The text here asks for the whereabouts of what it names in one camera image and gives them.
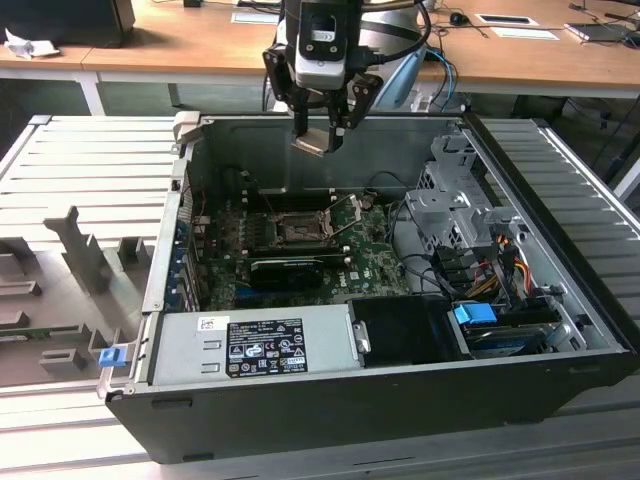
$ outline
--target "power supply label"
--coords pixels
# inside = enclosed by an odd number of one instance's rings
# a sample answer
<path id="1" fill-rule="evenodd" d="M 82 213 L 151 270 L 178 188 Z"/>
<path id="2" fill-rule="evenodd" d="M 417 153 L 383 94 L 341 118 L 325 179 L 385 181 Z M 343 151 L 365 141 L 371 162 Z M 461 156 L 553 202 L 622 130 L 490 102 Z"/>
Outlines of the power supply label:
<path id="1" fill-rule="evenodd" d="M 301 318 L 229 323 L 227 375 L 231 378 L 307 371 Z"/>

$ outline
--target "black cable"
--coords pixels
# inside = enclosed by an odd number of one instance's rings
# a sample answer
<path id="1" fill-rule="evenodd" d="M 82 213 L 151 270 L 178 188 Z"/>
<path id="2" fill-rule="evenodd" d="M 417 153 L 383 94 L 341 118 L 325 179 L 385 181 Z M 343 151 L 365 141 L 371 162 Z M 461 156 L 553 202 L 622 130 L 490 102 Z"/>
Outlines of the black cable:
<path id="1" fill-rule="evenodd" d="M 265 72 L 264 78 L 262 79 L 262 111 L 267 111 L 267 78 L 269 78 L 269 74 Z"/>
<path id="2" fill-rule="evenodd" d="M 418 6 L 418 11 L 422 15 L 422 19 L 424 20 L 424 25 L 425 25 L 424 33 L 422 34 L 422 36 L 416 41 L 416 43 L 414 43 L 410 47 L 405 48 L 404 50 L 400 50 L 399 52 L 392 53 L 390 55 L 376 55 L 377 58 L 375 62 L 372 63 L 372 65 L 382 65 L 384 63 L 389 63 L 395 60 L 399 60 L 401 58 L 406 57 L 407 55 L 412 54 L 413 52 L 415 52 L 425 44 L 425 42 L 427 41 L 427 38 L 429 38 L 429 35 L 431 34 L 431 19 L 429 18 L 429 13 L 427 12 L 427 9 L 422 3 L 418 3 L 417 6 Z"/>
<path id="3" fill-rule="evenodd" d="M 391 224 L 391 226 L 389 227 L 389 243 L 391 244 L 391 247 L 393 248 L 393 236 L 395 234 L 396 231 L 396 225 L 398 224 L 398 217 L 400 216 L 400 210 L 402 210 L 402 207 L 406 207 L 407 206 L 407 201 L 406 200 L 402 200 L 402 202 L 400 202 L 400 205 L 398 205 L 398 208 L 396 210 L 396 214 L 393 217 L 393 222 Z"/>
<path id="4" fill-rule="evenodd" d="M 398 182 L 400 185 L 402 185 L 404 188 L 407 189 L 407 191 L 411 190 L 411 187 L 409 185 L 407 185 L 406 183 L 404 183 L 400 177 L 398 177 L 395 173 L 389 171 L 389 170 L 380 170 L 377 171 L 376 173 L 374 173 L 373 175 L 371 175 L 371 177 L 369 178 L 369 180 L 367 180 L 367 183 L 364 186 L 364 191 L 365 193 L 372 193 L 371 191 L 371 184 L 373 183 L 373 181 L 378 178 L 380 175 L 389 175 L 391 178 L 393 178 L 396 182 Z"/>
<path id="5" fill-rule="evenodd" d="M 638 97 L 636 98 L 636 101 L 633 102 L 633 105 L 631 105 L 631 108 L 629 109 L 629 111 L 625 114 L 625 116 L 622 118 L 620 123 L 618 123 L 618 125 L 613 130 L 613 132 L 611 132 L 611 135 L 609 135 L 609 137 L 604 141 L 604 143 L 602 144 L 602 147 L 600 147 L 600 150 L 598 150 L 598 154 L 594 158 L 593 162 L 589 164 L 589 167 L 594 168 L 596 166 L 596 163 L 598 163 L 598 160 L 604 153 L 604 150 L 607 148 L 607 146 L 609 146 L 609 143 L 611 143 L 611 140 L 613 140 L 613 138 L 616 136 L 620 128 L 622 128 L 622 125 L 624 125 L 626 121 L 629 119 L 629 116 L 631 115 L 631 113 L 633 113 L 635 108 L 638 106 L 638 103 L 640 103 L 640 95 L 638 95 Z"/>
<path id="6" fill-rule="evenodd" d="M 422 283 L 422 280 L 426 280 L 427 282 L 429 282 L 431 285 L 434 285 L 438 288 L 441 287 L 441 285 L 438 283 L 437 280 L 434 280 L 433 278 L 427 277 L 426 275 L 420 273 L 419 271 L 409 267 L 408 265 L 404 265 L 404 268 L 407 272 L 412 273 L 413 275 L 415 275 L 416 277 L 418 277 L 420 279 L 420 282 Z"/>
<path id="7" fill-rule="evenodd" d="M 444 111 L 445 107 L 447 106 L 447 103 L 449 103 L 449 100 L 451 100 L 451 98 L 453 97 L 453 94 L 456 93 L 456 88 L 458 88 L 458 78 L 459 78 L 458 67 L 456 67 L 455 64 L 449 62 L 449 60 L 447 60 L 447 62 L 449 63 L 449 65 L 453 69 L 453 88 L 451 89 L 451 96 L 449 98 L 447 98 L 445 100 L 444 104 L 442 105 L 442 108 L 440 109 L 441 112 Z"/>
<path id="8" fill-rule="evenodd" d="M 436 37 L 438 37 L 438 43 L 440 46 L 440 54 L 442 55 L 442 58 L 444 58 L 445 60 L 447 59 L 447 57 L 444 54 L 444 47 L 442 45 L 442 35 L 441 35 L 441 31 L 440 30 L 436 30 L 435 31 Z M 440 96 L 440 94 L 442 93 L 442 90 L 444 90 L 444 86 L 447 84 L 447 79 L 449 78 L 449 69 L 447 68 L 446 63 L 444 62 L 438 62 L 442 65 L 442 68 L 444 69 L 444 78 L 442 79 L 442 83 L 440 84 L 440 88 L 438 88 L 438 91 L 436 92 L 436 94 L 433 96 L 433 100 L 432 103 L 440 108 L 440 105 L 438 105 L 437 103 L 435 103 L 435 101 L 438 99 L 438 97 Z"/>

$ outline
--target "computer tower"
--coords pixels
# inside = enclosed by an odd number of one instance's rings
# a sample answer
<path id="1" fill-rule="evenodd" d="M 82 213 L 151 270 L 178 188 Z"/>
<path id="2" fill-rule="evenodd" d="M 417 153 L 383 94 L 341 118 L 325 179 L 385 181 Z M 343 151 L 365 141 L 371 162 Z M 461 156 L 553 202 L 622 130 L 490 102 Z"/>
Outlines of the computer tower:
<path id="1" fill-rule="evenodd" d="M 0 13 L 4 29 L 28 40 L 55 46 L 118 48 L 133 29 L 131 0 L 13 0 Z"/>

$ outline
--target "desk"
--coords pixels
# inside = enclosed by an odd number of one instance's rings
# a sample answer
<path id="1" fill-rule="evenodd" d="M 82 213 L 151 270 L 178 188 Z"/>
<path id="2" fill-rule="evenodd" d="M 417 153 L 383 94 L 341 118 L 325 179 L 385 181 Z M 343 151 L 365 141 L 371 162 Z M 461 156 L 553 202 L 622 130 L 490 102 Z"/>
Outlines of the desk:
<path id="1" fill-rule="evenodd" d="M 486 25 L 475 17 L 477 13 L 528 16 L 540 24 L 533 28 L 591 22 L 588 15 L 570 10 L 568 4 L 569 0 L 447 2 L 450 7 L 462 8 L 474 25 Z M 605 12 L 626 16 L 634 11 L 630 6 L 594 0 L 589 0 L 588 7 L 604 22 L 611 21 L 604 18 Z M 432 14 L 432 22 L 447 26 L 449 15 Z M 559 40 L 500 38 L 490 29 L 482 31 L 489 38 L 473 28 L 450 29 L 442 38 L 447 59 L 459 71 L 459 91 L 613 98 L 635 98 L 640 92 L 640 51 L 623 45 L 581 44 L 566 30 L 552 30 Z M 438 46 L 433 34 L 429 43 Z M 439 73 L 425 67 L 419 79 L 423 85 L 438 84 L 442 78 Z"/>
<path id="2" fill-rule="evenodd" d="M 0 77 L 75 80 L 94 115 L 104 114 L 101 82 L 259 85 L 261 53 L 271 43 L 273 25 L 232 24 L 232 8 L 226 5 L 186 10 L 178 0 L 133 0 L 133 5 L 135 31 L 125 48 L 63 48 L 60 57 L 31 62 L 3 51 Z M 526 15 L 547 28 L 590 21 L 569 10 L 568 0 L 449 0 L 448 5 L 464 9 L 475 24 L 475 13 Z M 601 18 L 604 12 L 633 12 L 629 6 L 596 0 L 589 1 L 589 8 Z M 434 23 L 448 24 L 449 12 L 431 16 Z M 566 31 L 553 32 L 559 41 L 499 38 L 483 31 L 489 39 L 471 28 L 451 29 L 443 38 L 447 58 L 460 73 L 458 91 L 610 98 L 634 98 L 640 92 L 638 51 L 580 45 Z M 437 45 L 437 38 L 432 35 L 430 42 Z M 433 91 L 442 78 L 439 65 L 425 64 L 418 87 Z"/>

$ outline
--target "paper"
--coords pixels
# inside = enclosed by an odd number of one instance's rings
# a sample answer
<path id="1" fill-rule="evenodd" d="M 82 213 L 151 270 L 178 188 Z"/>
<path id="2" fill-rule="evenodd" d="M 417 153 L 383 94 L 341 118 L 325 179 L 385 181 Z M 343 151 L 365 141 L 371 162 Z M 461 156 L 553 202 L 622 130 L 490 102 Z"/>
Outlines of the paper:
<path id="1" fill-rule="evenodd" d="M 49 40 L 35 40 L 32 42 L 31 40 L 16 37 L 6 28 L 4 33 L 7 35 L 7 41 L 4 42 L 4 46 L 18 57 L 31 60 L 32 57 L 45 57 L 60 53 L 60 50 L 56 50 Z"/>
<path id="2" fill-rule="evenodd" d="M 253 23 L 258 25 L 277 25 L 278 15 L 270 13 L 234 12 L 231 23 Z"/>
<path id="3" fill-rule="evenodd" d="M 534 30 L 532 28 L 504 28 L 491 27 L 491 30 L 503 38 L 527 38 L 530 40 L 560 40 L 548 30 Z"/>

